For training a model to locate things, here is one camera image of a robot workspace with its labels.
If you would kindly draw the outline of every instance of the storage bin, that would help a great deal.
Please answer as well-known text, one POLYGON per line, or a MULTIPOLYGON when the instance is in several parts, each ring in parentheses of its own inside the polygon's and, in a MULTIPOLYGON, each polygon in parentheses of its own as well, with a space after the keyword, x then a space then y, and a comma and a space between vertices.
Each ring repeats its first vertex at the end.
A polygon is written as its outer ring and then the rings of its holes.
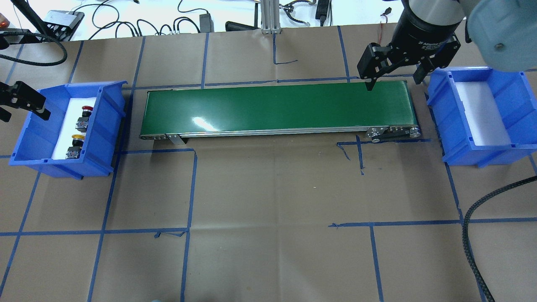
POLYGON ((442 139, 442 159, 449 165, 510 164, 537 150, 537 102, 522 72, 437 69, 427 104, 442 139), (477 87, 478 92, 461 92, 461 87, 477 87))
POLYGON ((9 165, 27 166, 52 177, 107 176, 113 171, 112 156, 121 118, 125 116, 125 99, 121 94, 125 83, 77 83, 39 90, 47 98, 45 107, 50 111, 50 119, 45 121, 28 113, 9 165), (70 99, 90 97, 96 100, 80 157, 51 159, 70 99))

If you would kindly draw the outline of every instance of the orange object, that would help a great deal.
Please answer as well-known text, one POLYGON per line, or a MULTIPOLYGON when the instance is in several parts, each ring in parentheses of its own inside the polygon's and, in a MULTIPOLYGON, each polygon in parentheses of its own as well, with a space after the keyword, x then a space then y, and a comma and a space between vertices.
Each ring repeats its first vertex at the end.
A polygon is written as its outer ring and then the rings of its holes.
POLYGON ((0 13, 0 29, 7 28, 9 26, 9 20, 0 13))

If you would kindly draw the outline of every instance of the white surface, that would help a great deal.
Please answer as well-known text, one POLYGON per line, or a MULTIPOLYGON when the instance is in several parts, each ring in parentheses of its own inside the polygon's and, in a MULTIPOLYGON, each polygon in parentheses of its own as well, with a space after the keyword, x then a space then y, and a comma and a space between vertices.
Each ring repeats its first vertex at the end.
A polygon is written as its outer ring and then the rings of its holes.
MULTIPOLYGON (((391 14, 388 15, 390 23, 397 22, 403 11, 403 4, 400 1, 382 1, 382 0, 332 0, 332 11, 334 15, 333 25, 352 25, 352 24, 376 24, 384 21, 380 14, 388 7, 392 8, 391 14)), ((287 4, 291 0, 280 0, 281 4, 287 4)), ((30 6, 36 13, 44 18, 50 10, 65 10, 70 11, 80 4, 100 3, 95 0, 55 0, 55 1, 39 1, 30 0, 30 6)), ((133 24, 138 19, 145 19, 151 22, 157 29, 160 29, 163 24, 172 25, 173 20, 180 16, 191 18, 196 24, 199 24, 199 15, 203 11, 194 11, 191 13, 179 13, 177 11, 178 0, 140 0, 140 4, 134 3, 132 0, 112 0, 108 4, 115 6, 120 12, 120 21, 129 21, 133 24)), ((319 26, 319 20, 315 20, 315 11, 317 5, 308 5, 307 3, 297 3, 294 5, 295 10, 291 13, 298 20, 307 21, 311 26, 319 26)), ((86 40, 97 28, 92 25, 91 15, 96 6, 88 6, 80 11, 85 13, 81 25, 76 31, 72 40, 86 40)), ((225 31, 224 25, 227 21, 234 21, 242 24, 253 25, 254 3, 247 0, 183 0, 181 10, 187 11, 194 8, 204 8, 211 13, 214 23, 214 29, 217 32, 225 31)), ((13 5, 10 0, 0 0, 1 13, 5 15, 11 22, 11 27, 19 27, 17 17, 13 11, 13 5)), ((23 28, 28 28, 35 31, 35 27, 26 20, 26 18, 18 12, 20 22, 23 28)), ((115 21, 116 12, 112 8, 101 8, 96 14, 95 23, 99 26, 104 26, 107 23, 115 21)), ((298 24, 291 21, 283 10, 280 10, 281 27, 304 27, 303 24, 298 24)), ((152 35, 154 30, 148 24, 140 23, 143 35, 152 35)), ((94 39, 114 38, 115 28, 102 30, 94 39)), ((180 30, 184 33, 194 32, 194 27, 187 22, 182 22, 180 30)), ((130 30, 122 25, 118 30, 118 37, 131 37, 130 30)))
POLYGON ((455 82, 455 86, 475 145, 510 145, 511 139, 487 82, 455 82))
POLYGON ((62 128, 60 130, 60 136, 58 136, 58 142, 56 142, 56 147, 52 152, 53 160, 64 160, 66 159, 67 149, 72 147, 72 135, 81 134, 86 136, 85 133, 82 133, 75 129, 76 121, 82 116, 82 106, 94 106, 96 97, 89 98, 71 98, 69 101, 69 106, 67 107, 66 116, 63 118, 62 128))

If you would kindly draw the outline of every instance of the green conveyor belt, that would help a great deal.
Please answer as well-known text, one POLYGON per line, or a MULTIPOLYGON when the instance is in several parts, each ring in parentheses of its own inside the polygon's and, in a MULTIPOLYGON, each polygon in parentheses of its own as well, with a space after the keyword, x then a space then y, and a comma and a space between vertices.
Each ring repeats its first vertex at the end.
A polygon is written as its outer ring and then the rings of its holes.
POLYGON ((148 92, 140 138, 362 131, 417 125, 405 81, 148 92))

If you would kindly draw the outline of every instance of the blue plastic bin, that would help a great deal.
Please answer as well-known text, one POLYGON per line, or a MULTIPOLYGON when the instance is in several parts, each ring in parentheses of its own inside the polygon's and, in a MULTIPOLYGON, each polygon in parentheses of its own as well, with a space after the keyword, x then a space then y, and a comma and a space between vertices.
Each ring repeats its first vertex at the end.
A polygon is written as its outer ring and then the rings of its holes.
POLYGON ((39 90, 47 99, 50 119, 28 113, 9 165, 27 166, 52 177, 107 176, 111 167, 125 99, 121 86, 126 81, 66 84, 39 90), (50 157, 60 135, 71 98, 96 97, 80 158, 53 160, 50 157))
POLYGON ((437 69, 431 74, 429 101, 452 166, 510 164, 537 150, 537 102, 524 73, 488 67, 437 69), (455 82, 487 82, 511 144, 476 146, 455 82))

